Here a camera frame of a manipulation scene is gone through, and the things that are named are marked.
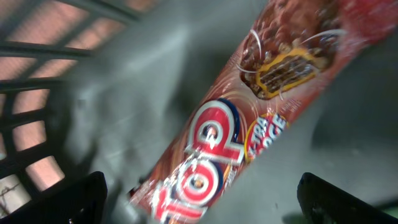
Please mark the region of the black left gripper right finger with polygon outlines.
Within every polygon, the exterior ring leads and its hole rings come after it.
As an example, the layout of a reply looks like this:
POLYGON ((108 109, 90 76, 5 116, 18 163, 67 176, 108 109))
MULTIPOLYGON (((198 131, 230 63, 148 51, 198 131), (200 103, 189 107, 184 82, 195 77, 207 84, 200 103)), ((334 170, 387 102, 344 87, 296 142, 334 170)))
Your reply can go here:
POLYGON ((397 218, 306 172, 297 199, 309 223, 397 223, 397 218))

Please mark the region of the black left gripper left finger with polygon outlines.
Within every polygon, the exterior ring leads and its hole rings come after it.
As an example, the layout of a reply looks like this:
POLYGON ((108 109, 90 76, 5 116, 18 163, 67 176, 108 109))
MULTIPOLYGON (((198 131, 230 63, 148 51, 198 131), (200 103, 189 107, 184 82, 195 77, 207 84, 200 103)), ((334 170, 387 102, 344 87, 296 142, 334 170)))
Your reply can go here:
POLYGON ((40 200, 22 206, 1 219, 3 224, 100 224, 108 189, 104 174, 96 171, 40 200))

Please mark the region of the red Top chocolate bar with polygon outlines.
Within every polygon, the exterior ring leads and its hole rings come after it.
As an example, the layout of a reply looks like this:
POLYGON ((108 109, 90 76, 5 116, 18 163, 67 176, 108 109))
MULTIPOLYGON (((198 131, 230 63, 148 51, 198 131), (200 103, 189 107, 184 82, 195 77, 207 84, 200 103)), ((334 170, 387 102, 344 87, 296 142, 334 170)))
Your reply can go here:
POLYGON ((394 0, 269 1, 130 203, 161 223, 199 222, 345 66, 396 27, 394 0))

